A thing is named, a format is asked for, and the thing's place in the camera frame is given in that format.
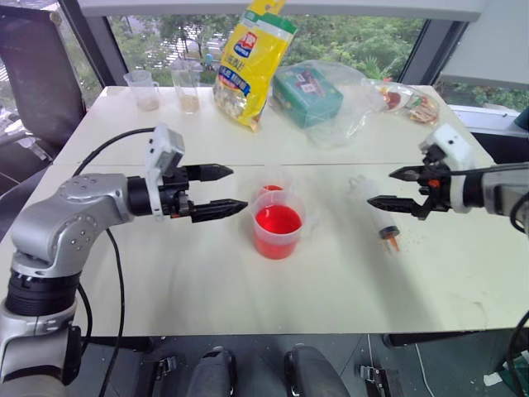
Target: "floor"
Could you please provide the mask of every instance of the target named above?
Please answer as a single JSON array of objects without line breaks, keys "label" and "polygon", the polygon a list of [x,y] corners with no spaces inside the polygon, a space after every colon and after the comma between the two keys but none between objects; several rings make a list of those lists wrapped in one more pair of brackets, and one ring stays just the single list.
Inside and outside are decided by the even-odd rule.
[{"label": "floor", "polygon": [[[508,397],[504,384],[485,387],[483,375],[501,366],[508,344],[508,330],[481,332],[419,345],[427,381],[435,397]],[[406,397],[427,397],[415,345],[388,349],[380,335],[370,335],[375,366],[398,370]],[[222,345],[237,357],[240,382],[252,396],[285,396],[283,357],[296,343],[317,348],[341,375],[351,397],[367,397],[358,377],[360,365],[368,365],[367,335],[259,335],[156,338],[152,353],[122,350],[107,389],[107,397],[146,397],[152,361],[176,355],[178,367],[164,379],[157,396],[184,397],[198,359],[212,347]],[[97,396],[111,347],[91,345],[83,358],[78,379],[69,386],[70,395]]]}]

